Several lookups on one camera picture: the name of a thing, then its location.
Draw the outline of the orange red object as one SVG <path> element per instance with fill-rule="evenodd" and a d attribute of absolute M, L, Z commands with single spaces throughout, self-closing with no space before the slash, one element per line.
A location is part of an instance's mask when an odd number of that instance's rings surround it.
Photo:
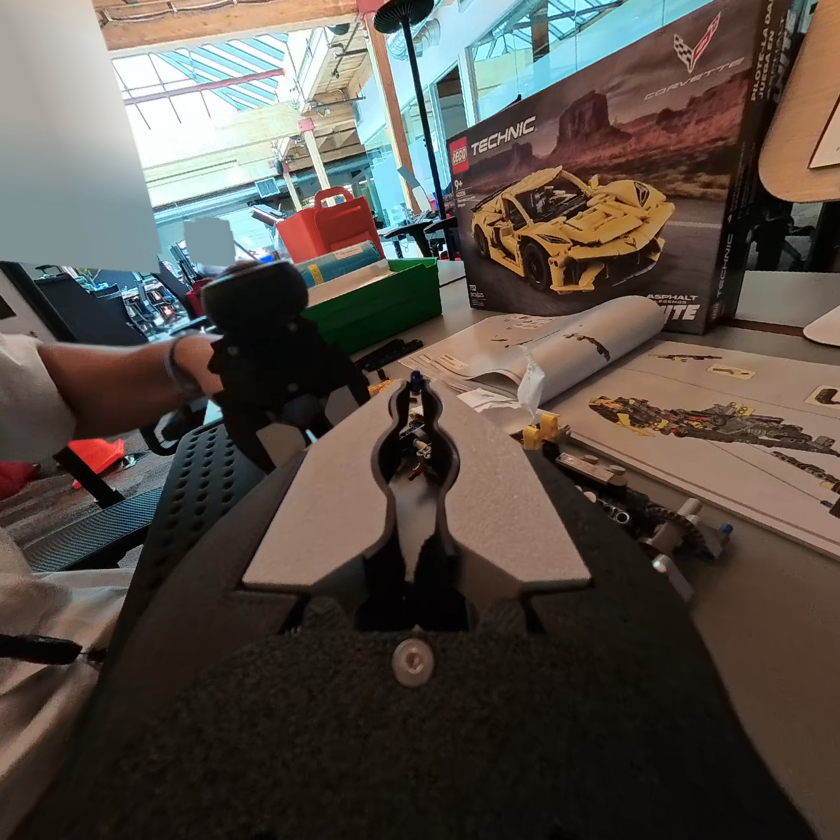
<path fill-rule="evenodd" d="M 127 454 L 123 438 L 113 441 L 104 438 L 73 440 L 69 442 L 69 449 L 97 476 L 105 476 L 115 469 Z"/>

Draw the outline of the light blue plastic packet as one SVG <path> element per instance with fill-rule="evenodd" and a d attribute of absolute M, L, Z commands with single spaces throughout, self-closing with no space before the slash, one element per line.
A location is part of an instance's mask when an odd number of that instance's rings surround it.
<path fill-rule="evenodd" d="M 371 240 L 348 245 L 325 255 L 305 259 L 294 264 L 308 288 L 346 277 L 355 271 L 387 263 L 377 245 Z"/>

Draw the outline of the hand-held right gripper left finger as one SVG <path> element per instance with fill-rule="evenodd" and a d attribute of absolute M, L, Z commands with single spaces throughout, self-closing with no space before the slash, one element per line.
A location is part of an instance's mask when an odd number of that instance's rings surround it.
<path fill-rule="evenodd" d="M 389 384 L 312 444 L 243 575 L 246 589 L 365 589 L 364 560 L 395 523 L 374 455 L 395 428 Z"/>

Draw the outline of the brown building column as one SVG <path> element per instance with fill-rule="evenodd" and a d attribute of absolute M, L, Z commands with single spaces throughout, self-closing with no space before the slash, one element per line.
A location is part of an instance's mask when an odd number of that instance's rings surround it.
<path fill-rule="evenodd" d="M 382 5 L 376 1 L 357 2 L 372 74 L 360 90 L 366 99 L 356 114 L 356 126 L 370 164 L 377 210 L 384 214 L 386 222 L 395 222 L 402 214 L 418 215 L 421 207 L 400 173 L 406 169 L 412 174 L 413 162 L 386 37 L 374 27 L 375 12 Z"/>

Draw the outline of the partly built lego car chassis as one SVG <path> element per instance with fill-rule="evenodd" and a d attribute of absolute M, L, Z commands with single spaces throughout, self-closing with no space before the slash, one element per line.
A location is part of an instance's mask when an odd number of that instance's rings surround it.
<path fill-rule="evenodd" d="M 501 444 L 504 430 L 496 423 L 484 420 L 477 426 L 469 421 L 466 434 L 462 434 L 462 428 L 455 431 L 438 428 L 432 413 L 430 408 L 410 407 L 406 422 L 389 431 L 378 444 L 373 462 L 385 482 L 393 478 L 410 452 L 416 455 L 416 472 L 432 471 L 442 485 L 448 471 L 467 460 L 468 445 L 476 444 L 480 454 L 485 450 L 511 452 L 509 444 Z M 540 426 L 527 426 L 510 435 L 510 440 L 524 450 L 539 451 L 610 519 L 627 527 L 656 571 L 664 574 L 678 594 L 690 602 L 694 592 L 679 571 L 675 556 L 686 554 L 716 560 L 728 544 L 732 527 L 725 525 L 714 530 L 703 526 L 699 519 L 703 504 L 696 498 L 688 499 L 677 511 L 670 510 L 630 489 L 622 469 L 616 465 L 602 465 L 597 457 L 564 452 L 570 433 L 570 427 L 563 425 L 557 415 L 547 413 Z"/>

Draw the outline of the person's left forearm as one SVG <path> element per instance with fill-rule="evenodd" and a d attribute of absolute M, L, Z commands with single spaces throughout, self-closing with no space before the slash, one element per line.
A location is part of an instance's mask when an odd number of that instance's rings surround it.
<path fill-rule="evenodd" d="M 178 408 L 181 395 L 167 371 L 172 346 L 43 344 L 38 355 L 74 417 L 70 438 L 128 433 Z"/>

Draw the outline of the person's left hand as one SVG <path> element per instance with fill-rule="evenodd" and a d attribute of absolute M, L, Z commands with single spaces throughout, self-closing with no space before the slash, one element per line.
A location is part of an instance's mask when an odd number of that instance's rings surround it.
<path fill-rule="evenodd" d="M 206 332 L 185 334 L 176 341 L 171 356 L 175 368 L 207 397 L 224 389 L 220 376 L 209 368 L 217 339 L 218 336 Z"/>

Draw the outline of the white printed t-shirt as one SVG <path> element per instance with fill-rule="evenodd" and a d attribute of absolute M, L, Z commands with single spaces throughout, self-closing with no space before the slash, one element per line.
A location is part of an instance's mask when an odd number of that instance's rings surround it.
<path fill-rule="evenodd" d="M 27 335 L 1 337 L 1 458 L 39 465 L 70 441 L 76 418 Z M 106 647 L 132 570 L 39 574 L 2 532 L 1 631 Z M 2 657 L 1 837 L 10 838 L 56 777 L 76 719 L 98 681 L 85 661 L 46 665 Z"/>

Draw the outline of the green plastic bin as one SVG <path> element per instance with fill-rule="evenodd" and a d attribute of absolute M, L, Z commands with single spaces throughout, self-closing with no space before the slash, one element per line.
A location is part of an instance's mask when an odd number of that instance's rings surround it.
<path fill-rule="evenodd" d="M 341 297 L 306 307 L 325 340 L 352 354 L 442 314 L 436 259 L 388 260 L 395 274 Z"/>

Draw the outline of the grey wristband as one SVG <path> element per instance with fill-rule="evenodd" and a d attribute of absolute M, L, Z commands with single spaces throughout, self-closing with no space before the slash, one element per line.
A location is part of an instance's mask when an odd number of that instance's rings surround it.
<path fill-rule="evenodd" d="M 191 336 L 192 335 L 190 333 L 184 333 L 176 336 L 171 341 L 170 347 L 163 360 L 164 371 L 172 383 L 175 392 L 184 403 L 191 403 L 203 396 L 203 390 L 198 384 L 196 378 L 189 371 L 185 371 L 176 359 L 176 352 L 178 351 L 179 345 L 183 340 L 190 338 Z"/>

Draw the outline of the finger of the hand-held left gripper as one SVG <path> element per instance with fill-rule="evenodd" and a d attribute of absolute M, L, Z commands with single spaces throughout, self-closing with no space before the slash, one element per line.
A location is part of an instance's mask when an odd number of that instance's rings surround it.
<path fill-rule="evenodd" d="M 283 467 L 293 456 L 305 452 L 314 443 L 314 436 L 309 430 L 302 432 L 286 423 L 270 423 L 255 434 L 266 453 L 269 469 Z"/>

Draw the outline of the lego set cardboard box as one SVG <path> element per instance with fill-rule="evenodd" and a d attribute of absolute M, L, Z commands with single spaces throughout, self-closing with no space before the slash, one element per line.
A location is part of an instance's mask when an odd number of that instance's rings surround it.
<path fill-rule="evenodd" d="M 474 310 L 732 319 L 802 2 L 708 2 L 448 141 Z"/>

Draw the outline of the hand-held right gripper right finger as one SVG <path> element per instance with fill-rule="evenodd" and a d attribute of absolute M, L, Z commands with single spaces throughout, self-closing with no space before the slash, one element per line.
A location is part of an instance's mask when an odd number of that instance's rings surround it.
<path fill-rule="evenodd" d="M 461 592 L 560 592 L 591 573 L 520 444 L 446 385 L 428 383 L 433 429 L 457 457 L 444 490 L 444 534 Z"/>

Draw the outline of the red cloth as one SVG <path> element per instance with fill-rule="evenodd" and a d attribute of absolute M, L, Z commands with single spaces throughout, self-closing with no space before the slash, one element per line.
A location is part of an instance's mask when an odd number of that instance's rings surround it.
<path fill-rule="evenodd" d="M 21 461 L 1 461 L 0 499 L 4 501 L 18 494 L 37 474 L 37 467 Z"/>

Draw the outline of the lego instruction booklet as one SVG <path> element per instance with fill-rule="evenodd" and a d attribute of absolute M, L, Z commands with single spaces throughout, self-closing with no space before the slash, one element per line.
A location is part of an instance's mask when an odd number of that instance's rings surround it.
<path fill-rule="evenodd" d="M 539 408 L 575 441 L 641 474 L 838 558 L 838 367 L 655 341 L 643 297 L 562 317 L 501 314 L 402 364 L 458 395 L 515 398 L 530 351 Z"/>

